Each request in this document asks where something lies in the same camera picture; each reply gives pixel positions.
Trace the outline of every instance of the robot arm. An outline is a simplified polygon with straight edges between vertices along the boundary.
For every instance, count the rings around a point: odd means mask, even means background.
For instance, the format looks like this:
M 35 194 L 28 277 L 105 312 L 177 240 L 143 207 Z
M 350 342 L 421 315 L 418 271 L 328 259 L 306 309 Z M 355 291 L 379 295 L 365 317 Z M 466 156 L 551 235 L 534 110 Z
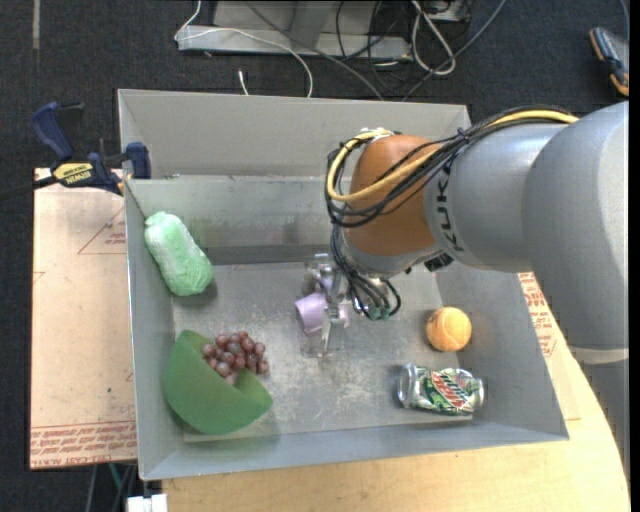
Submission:
M 325 190 L 332 250 L 362 281 L 350 284 L 365 312 L 416 263 L 533 270 L 627 477 L 628 132 L 628 102 L 579 120 L 516 109 L 445 141 L 375 130 L 332 155 Z M 362 146 L 341 194 L 344 160 Z

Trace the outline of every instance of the mountain dew can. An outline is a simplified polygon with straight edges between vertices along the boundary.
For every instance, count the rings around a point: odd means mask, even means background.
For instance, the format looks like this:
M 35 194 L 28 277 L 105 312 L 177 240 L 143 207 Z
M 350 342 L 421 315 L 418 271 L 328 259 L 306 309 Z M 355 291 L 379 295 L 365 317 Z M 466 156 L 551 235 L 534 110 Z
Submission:
M 460 368 L 436 371 L 409 363 L 400 371 L 398 398 L 407 409 L 459 416 L 482 407 L 484 387 L 481 379 Z

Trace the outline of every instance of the clamp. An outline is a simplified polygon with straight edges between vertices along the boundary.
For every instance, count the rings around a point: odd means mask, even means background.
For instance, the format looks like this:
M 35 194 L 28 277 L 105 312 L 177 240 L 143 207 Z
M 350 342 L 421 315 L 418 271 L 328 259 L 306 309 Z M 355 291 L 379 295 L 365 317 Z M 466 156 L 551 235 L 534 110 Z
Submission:
M 104 149 L 92 151 L 85 159 L 74 158 L 75 149 L 66 135 L 80 122 L 84 113 L 83 103 L 60 105 L 47 103 L 31 117 L 31 126 L 40 141 L 56 153 L 57 160 L 49 168 L 36 169 L 34 188 L 60 183 L 65 187 L 94 187 L 124 194 L 122 179 L 113 172 L 113 168 L 130 161 L 134 178 L 151 177 L 151 164 L 147 148 L 140 142 L 132 142 L 124 153 L 106 157 Z

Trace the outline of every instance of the cardboard sheet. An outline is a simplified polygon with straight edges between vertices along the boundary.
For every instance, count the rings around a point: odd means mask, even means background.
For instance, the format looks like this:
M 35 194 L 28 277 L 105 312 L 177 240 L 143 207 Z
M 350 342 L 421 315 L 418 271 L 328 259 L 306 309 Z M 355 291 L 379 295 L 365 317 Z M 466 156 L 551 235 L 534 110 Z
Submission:
M 35 193 L 32 469 L 137 455 L 124 199 Z

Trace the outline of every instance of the bunch of grapes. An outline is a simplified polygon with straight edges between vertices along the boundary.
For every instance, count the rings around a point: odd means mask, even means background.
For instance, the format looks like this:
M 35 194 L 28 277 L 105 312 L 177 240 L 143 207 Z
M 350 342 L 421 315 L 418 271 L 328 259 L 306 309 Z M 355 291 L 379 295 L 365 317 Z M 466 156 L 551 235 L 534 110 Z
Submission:
M 264 343 L 255 342 L 246 331 L 230 335 L 220 334 L 215 343 L 202 346 L 202 357 L 232 386 L 236 383 L 238 370 L 247 368 L 263 375 L 269 372 L 269 363 L 264 359 Z

